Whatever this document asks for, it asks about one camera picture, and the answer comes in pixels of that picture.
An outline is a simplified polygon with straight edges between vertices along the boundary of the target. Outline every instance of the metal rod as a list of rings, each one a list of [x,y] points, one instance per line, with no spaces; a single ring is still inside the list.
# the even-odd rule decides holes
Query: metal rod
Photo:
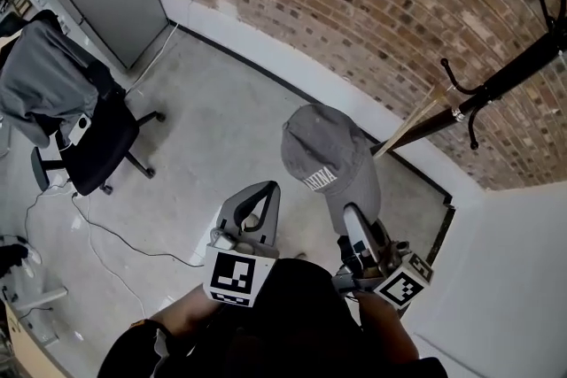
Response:
[[[482,86],[476,87],[475,89],[466,89],[463,87],[454,77],[453,70],[451,69],[451,66],[449,66],[449,61],[446,58],[441,59],[441,66],[443,66],[445,71],[447,71],[447,75],[449,76],[453,86],[461,93],[464,93],[465,95],[476,95],[482,89]]]
[[[52,301],[55,301],[56,299],[60,299],[61,297],[65,297],[67,293],[68,292],[65,287],[54,289],[53,291],[48,291],[47,293],[43,293],[42,295],[37,296],[36,299],[32,301],[15,305],[14,309],[18,312],[25,312],[29,309],[33,309],[34,307],[39,307],[40,305],[50,303]]]
[[[548,26],[548,31],[551,32],[553,30],[553,20],[548,13],[548,6],[546,5],[546,0],[539,0],[541,11],[543,12],[543,18],[546,20],[546,26]]]
[[[478,150],[477,135],[475,134],[475,119],[477,117],[477,114],[483,107],[483,105],[478,105],[472,110],[469,116],[469,136],[471,150]]]
[[[396,144],[396,142],[398,142],[399,139],[403,137],[403,135],[406,134],[406,132],[409,131],[412,128],[412,126],[414,126],[417,123],[417,121],[419,121],[419,119],[425,116],[428,111],[430,111],[433,107],[435,107],[438,104],[440,99],[446,93],[443,89],[437,88],[436,96],[425,107],[423,107],[423,104],[429,100],[429,97],[433,92],[433,90],[435,90],[435,86],[431,87],[431,90],[427,93],[427,95],[425,95],[425,98],[416,107],[416,109],[412,112],[412,114],[408,117],[408,119],[404,121],[404,123],[398,128],[398,130],[394,133],[394,135],[390,137],[390,139],[388,139],[388,142],[384,144],[384,147],[381,147],[378,153],[374,155],[374,159],[380,158],[384,153],[386,153],[389,149],[391,149],[391,147],[393,147]]]
[[[126,153],[126,159],[130,162],[130,164],[132,164],[132,166],[134,166],[142,174],[144,174],[144,176],[146,178],[153,178],[153,175],[154,175],[153,171],[149,168],[145,168],[144,166],[142,166],[140,164],[140,161],[138,161],[136,158],[134,158],[134,155],[132,155],[132,153],[130,153],[130,152]]]
[[[48,170],[61,170],[65,168],[65,164],[63,164],[63,161],[61,160],[57,160],[57,161],[42,161],[42,167],[43,170],[48,171]]]
[[[558,23],[556,27],[565,27],[565,20]],[[532,46],[504,66],[481,86],[484,88],[483,90],[480,90],[479,93],[471,96],[464,103],[459,105],[461,113],[466,115],[478,106],[485,105],[494,99],[499,99],[549,64],[557,57],[559,50],[564,50],[567,47],[566,37],[563,37],[561,41],[556,39],[556,37],[557,35],[555,34],[546,33],[537,42],[532,44]],[[408,143],[415,142],[423,137],[437,133],[441,129],[450,127],[456,122],[457,120],[453,115],[452,109],[445,109],[443,112],[409,129],[392,148],[397,149]],[[374,154],[377,153],[380,148],[381,145],[378,145],[373,147],[371,151]]]

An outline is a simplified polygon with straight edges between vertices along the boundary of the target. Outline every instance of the office chair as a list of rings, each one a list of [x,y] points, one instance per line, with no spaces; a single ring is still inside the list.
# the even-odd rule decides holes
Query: office chair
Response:
[[[108,68],[101,62],[92,63],[84,74],[97,88],[99,97],[91,126],[77,145],[64,145],[63,136],[58,130],[60,120],[35,116],[46,135],[56,133],[55,140],[61,156],[61,160],[43,160],[39,149],[33,149],[32,168],[40,190],[45,191],[50,186],[48,171],[65,169],[82,196],[87,196],[96,188],[111,195],[113,188],[106,184],[106,180],[124,158],[146,178],[153,178],[155,171],[142,166],[129,150],[142,125],[153,119],[164,122],[166,116],[152,112],[136,120],[124,102],[124,89],[114,81]]]

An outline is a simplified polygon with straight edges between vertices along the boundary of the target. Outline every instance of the person's arm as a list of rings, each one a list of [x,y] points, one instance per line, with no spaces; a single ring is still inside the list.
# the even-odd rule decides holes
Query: person's arm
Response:
[[[354,296],[359,302],[362,326],[371,329],[388,362],[407,364],[419,359],[417,348],[393,306],[374,293],[357,292]]]
[[[157,321],[173,337],[183,340],[197,334],[206,326],[222,303],[207,297],[203,285],[199,285],[181,299],[153,315],[150,320]]]

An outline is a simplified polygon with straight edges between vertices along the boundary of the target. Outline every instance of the black shirt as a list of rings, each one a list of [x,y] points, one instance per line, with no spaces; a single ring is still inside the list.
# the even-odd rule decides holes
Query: black shirt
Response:
[[[278,260],[254,307],[223,306],[189,344],[155,321],[136,323],[111,348],[98,376],[447,377],[434,358],[388,364],[330,278],[312,263]]]

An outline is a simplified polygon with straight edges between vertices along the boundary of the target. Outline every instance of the chair base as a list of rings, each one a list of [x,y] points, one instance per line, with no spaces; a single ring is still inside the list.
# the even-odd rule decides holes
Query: chair base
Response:
[[[50,179],[47,176],[47,171],[65,169],[63,161],[44,161],[37,147],[34,147],[34,149],[32,150],[31,160],[35,180],[37,181],[39,189],[42,192],[45,192],[50,188]]]
[[[107,196],[111,196],[114,191],[114,188],[112,186],[108,186],[106,183],[101,184],[98,188],[102,190]]]
[[[138,161],[136,158],[134,158],[132,156],[132,153],[128,152],[128,154],[126,155],[126,159],[130,162],[130,164],[132,164],[132,166],[134,166],[136,169],[138,169],[142,174],[144,174],[144,176],[148,179],[152,179],[155,175],[156,175],[156,171],[153,170],[151,167],[144,167],[140,164],[140,161]]]
[[[144,115],[141,119],[139,119],[137,121],[138,126],[141,127],[145,125],[148,121],[151,121],[153,119],[156,119],[159,123],[163,123],[164,121],[166,121],[167,117],[165,113],[154,111],[152,113],[148,113],[147,115]],[[156,175],[156,171],[154,169],[152,169],[151,167],[142,166],[142,164],[140,164],[140,161],[134,158],[132,153],[128,152],[128,154],[126,155],[126,159],[132,164],[132,166],[138,169],[147,179],[151,180]]]

